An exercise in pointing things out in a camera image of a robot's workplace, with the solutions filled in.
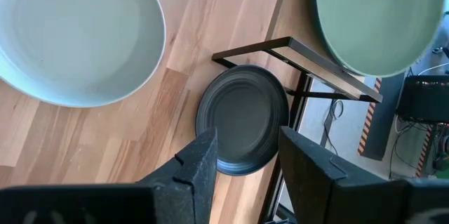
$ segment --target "black cable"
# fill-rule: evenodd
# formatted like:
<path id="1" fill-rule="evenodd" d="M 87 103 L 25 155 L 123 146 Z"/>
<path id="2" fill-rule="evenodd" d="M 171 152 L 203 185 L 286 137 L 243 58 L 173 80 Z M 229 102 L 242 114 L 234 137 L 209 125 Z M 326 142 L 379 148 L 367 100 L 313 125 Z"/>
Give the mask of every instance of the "black cable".
<path id="1" fill-rule="evenodd" d="M 425 128 L 425 127 L 424 127 L 423 125 L 421 125 L 421 124 L 419 124 L 421 127 L 417 126 L 416 123 L 413 123 L 413 124 L 412 124 L 412 123 L 409 122 L 409 121 L 408 121 L 408 124 L 411 125 L 413 128 L 415 128 L 415 129 L 417 129 L 417 130 L 424 131 L 424 132 L 427 131 L 427 128 Z"/>
<path id="2" fill-rule="evenodd" d="M 428 125 L 428 124 L 423 124 L 423 123 L 417 123 L 417 122 L 406 121 L 406 120 L 402 119 L 401 116 L 398 116 L 398 120 L 399 120 L 401 123 L 407 122 L 409 125 L 410 125 L 410 124 L 414 124 L 414 127 L 415 127 L 416 129 L 421 130 L 421 131 L 429 131 L 429 130 L 431 130 L 431 126 Z"/>
<path id="3" fill-rule="evenodd" d="M 394 148 L 396 147 L 396 145 L 398 144 L 398 139 L 409 129 L 411 129 L 412 126 L 411 125 L 407 125 L 405 126 L 398 134 L 398 136 L 396 137 L 396 140 L 394 141 L 393 147 L 391 149 L 391 154 L 390 154 L 390 172 L 388 175 L 388 179 L 391 179 L 391 164 L 393 163 L 393 152 L 394 152 Z"/>
<path id="4" fill-rule="evenodd" d="M 398 159 L 401 160 L 404 164 L 408 165 L 408 166 L 411 167 L 411 168 L 417 169 L 417 167 L 415 167 L 415 166 L 409 164 L 409 163 L 406 162 L 404 159 L 402 159 L 402 157 L 399 156 L 399 154 L 398 154 L 398 152 L 397 152 L 397 148 L 396 148 L 397 145 L 398 145 L 399 138 L 400 138 L 404 133 L 406 133 L 407 131 L 409 131 L 414 125 L 415 125 L 415 124 L 409 124 L 409 125 L 407 125 L 405 128 L 403 128 L 403 129 L 401 130 L 401 132 L 398 134 L 398 137 L 396 138 L 396 141 L 395 141 L 394 144 L 393 144 L 393 149 L 391 150 L 391 155 L 390 155 L 390 172 L 389 172 L 389 178 L 391 178 L 391 163 L 392 163 L 392 161 L 393 161 L 393 152 L 394 152 L 394 154 L 396 154 L 396 156 L 398 157 Z"/>
<path id="5" fill-rule="evenodd" d="M 338 116 L 336 116 L 335 115 L 335 106 L 339 102 L 342 104 L 342 110 L 340 111 Z M 331 116 L 332 120 L 335 121 L 335 120 L 337 120 L 338 118 L 340 118 L 342 116 L 343 110 L 344 110 L 343 101 L 341 101 L 341 100 L 332 100 L 332 102 L 330 102 L 329 113 L 328 113 L 327 117 Z M 327 139 L 329 141 L 330 146 L 334 149 L 335 154 L 338 155 L 337 148 L 335 148 L 335 146 L 333 145 L 332 141 L 330 140 L 329 132 L 328 132 L 328 129 L 326 128 L 326 122 L 324 122 L 324 133 L 326 134 L 326 137 L 327 137 Z"/>

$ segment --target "sage green bowl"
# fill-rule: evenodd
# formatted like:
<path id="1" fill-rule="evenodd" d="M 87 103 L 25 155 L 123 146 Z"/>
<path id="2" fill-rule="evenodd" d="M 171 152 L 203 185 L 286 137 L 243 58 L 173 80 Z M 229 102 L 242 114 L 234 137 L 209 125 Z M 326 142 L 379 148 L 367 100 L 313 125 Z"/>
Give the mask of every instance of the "sage green bowl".
<path id="1" fill-rule="evenodd" d="M 316 0 L 329 51 L 348 70 L 372 77 L 405 71 L 428 48 L 444 0 Z"/>

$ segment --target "plate rim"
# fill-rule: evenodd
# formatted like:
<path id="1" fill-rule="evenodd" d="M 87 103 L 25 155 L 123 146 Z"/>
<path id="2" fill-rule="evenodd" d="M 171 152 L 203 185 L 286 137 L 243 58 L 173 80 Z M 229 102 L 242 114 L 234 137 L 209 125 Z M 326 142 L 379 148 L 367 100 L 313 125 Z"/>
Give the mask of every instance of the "plate rim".
<path id="1" fill-rule="evenodd" d="M 220 73 L 219 75 L 217 75 L 216 76 L 216 78 L 214 78 L 214 80 L 212 80 L 210 83 L 209 83 L 209 85 L 206 87 L 206 89 L 205 89 L 205 91 L 201 94 L 201 98 L 200 98 L 200 101 L 198 102 L 198 107 L 196 108 L 196 113 L 195 113 L 195 134 L 196 135 L 198 135 L 198 114 L 199 114 L 199 108 L 200 108 L 200 106 L 201 106 L 201 103 L 203 102 L 203 99 L 204 99 L 204 96 L 205 96 L 205 94 L 206 94 L 206 91 L 208 90 L 208 88 L 209 88 L 209 86 L 211 86 L 212 85 L 212 83 L 214 82 L 214 81 L 216 81 L 216 80 L 218 80 L 220 77 L 222 77 L 222 75 L 224 75 L 224 74 L 226 74 L 226 73 L 228 73 L 229 74 L 229 71 L 231 71 L 231 70 L 237 70 L 237 69 L 240 69 L 240 68 L 243 68 L 243 67 L 249 67 L 249 68 L 253 68 L 253 69 L 256 69 L 256 70 L 258 70 L 258 71 L 262 71 L 262 72 L 264 72 L 265 74 L 267 74 L 267 76 L 269 77 L 269 78 L 271 78 L 271 79 L 273 79 L 276 83 L 275 83 L 275 85 L 278 85 L 278 87 L 280 87 L 280 90 L 282 90 L 282 92 L 283 92 L 283 94 L 284 95 L 282 95 L 282 100 L 283 100 L 283 106 L 284 106 L 284 108 L 283 109 L 286 109 L 286 116 L 287 116 L 287 125 L 289 124 L 289 121 L 290 121 L 290 110 L 289 110 L 289 107 L 288 107 L 288 99 L 287 99 L 287 94 L 286 94 L 286 92 L 285 92 L 285 90 L 284 90 L 284 88 L 283 88 L 283 85 L 282 85 L 282 83 L 279 81 L 279 79 L 273 74 L 273 73 L 271 73 L 269 70 L 267 70 L 267 69 L 265 69 L 265 68 L 263 68 L 263 67 L 260 67 L 260 66 L 258 66 L 258 65 L 237 65 L 237 66 L 234 66 L 234 67 L 232 67 L 232 68 L 229 68 L 229 69 L 226 69 L 224 72 L 222 72 L 222 73 Z M 248 171 L 248 172 L 239 172 L 239 173 L 235 173 L 235 172 L 229 172 L 229 170 L 227 170 L 227 169 L 225 169 L 225 170 L 223 170 L 223 169 L 221 169 L 220 168 L 220 165 L 219 165 L 219 163 L 220 163 L 220 157 L 219 156 L 217 156 L 217 170 L 220 172 L 220 173 L 223 173 L 223 174 L 225 174 L 225 175 L 229 175 L 229 176 L 247 176 L 247 175 L 249 175 L 249 174 L 252 174 L 252 173 L 255 173 L 255 172 L 257 172 L 257 171 L 259 171 L 260 169 L 262 169 L 262 168 L 264 168 L 275 156 L 276 156 L 276 153 L 277 153 L 277 151 L 275 151 L 275 153 L 269 158 L 269 160 L 268 160 L 268 162 L 266 162 L 266 163 L 264 163 L 264 164 L 261 164 L 261 165 L 259 165 L 259 166 L 255 166 L 255 169 L 253 169 L 253 170 L 250 170 L 250 171 Z"/>

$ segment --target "white bowl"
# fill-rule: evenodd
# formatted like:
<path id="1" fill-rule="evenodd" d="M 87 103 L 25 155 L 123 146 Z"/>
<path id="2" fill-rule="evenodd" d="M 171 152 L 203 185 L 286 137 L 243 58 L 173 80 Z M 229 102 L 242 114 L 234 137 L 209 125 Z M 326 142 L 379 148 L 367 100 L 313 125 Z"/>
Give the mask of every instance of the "white bowl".
<path id="1" fill-rule="evenodd" d="M 352 72 L 389 77 L 427 49 L 443 16 L 444 0 L 316 0 L 333 55 Z"/>
<path id="2" fill-rule="evenodd" d="M 0 77 L 48 103 L 116 102 L 162 58 L 158 0 L 0 0 L 0 9 Z"/>

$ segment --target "orange and black striped tape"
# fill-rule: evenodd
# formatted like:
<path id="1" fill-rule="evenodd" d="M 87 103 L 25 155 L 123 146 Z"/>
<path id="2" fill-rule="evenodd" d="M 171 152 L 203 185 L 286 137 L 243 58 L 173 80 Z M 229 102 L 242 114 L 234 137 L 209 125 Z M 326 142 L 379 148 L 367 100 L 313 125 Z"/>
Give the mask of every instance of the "orange and black striped tape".
<path id="1" fill-rule="evenodd" d="M 381 78 L 376 79 L 374 85 L 374 91 L 379 93 L 380 84 L 382 83 Z M 374 111 L 376 108 L 376 103 L 370 103 L 368 106 L 368 111 L 366 112 L 365 124 L 363 125 L 362 136 L 360 138 L 360 143 L 358 144 L 357 154 L 361 155 L 365 151 L 366 141 L 368 139 L 368 133 L 370 132 L 371 122 L 373 121 Z"/>
<path id="2" fill-rule="evenodd" d="M 418 167 L 416 168 L 415 176 L 417 178 L 421 177 L 422 169 L 424 168 L 424 159 L 426 158 L 427 148 L 429 147 L 431 128 L 427 129 L 426 138 L 424 139 L 424 143 L 422 144 L 422 150 L 420 155 L 420 160 L 418 161 Z"/>

